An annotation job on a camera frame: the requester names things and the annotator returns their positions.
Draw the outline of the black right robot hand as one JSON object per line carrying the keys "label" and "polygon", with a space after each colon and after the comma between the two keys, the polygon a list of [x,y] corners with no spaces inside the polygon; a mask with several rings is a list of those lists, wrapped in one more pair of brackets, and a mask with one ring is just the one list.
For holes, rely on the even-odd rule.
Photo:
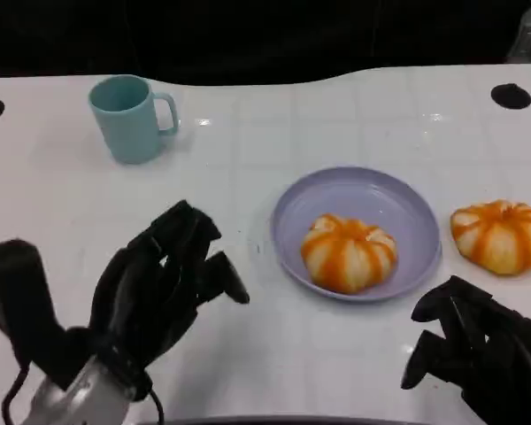
{"label": "black right robot hand", "polygon": [[421,333],[402,389],[432,375],[457,385],[462,399],[487,424],[531,424],[529,318],[453,275],[417,302],[412,320],[439,321],[443,334]]}

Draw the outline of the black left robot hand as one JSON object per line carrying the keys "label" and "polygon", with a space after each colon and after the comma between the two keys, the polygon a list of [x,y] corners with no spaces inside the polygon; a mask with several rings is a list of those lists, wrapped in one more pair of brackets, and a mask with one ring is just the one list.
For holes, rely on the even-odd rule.
{"label": "black left robot hand", "polygon": [[185,200],[172,206],[112,257],[96,285],[89,328],[145,368],[185,335],[200,305],[222,294],[248,304],[226,253],[209,253],[220,237],[206,213]]}

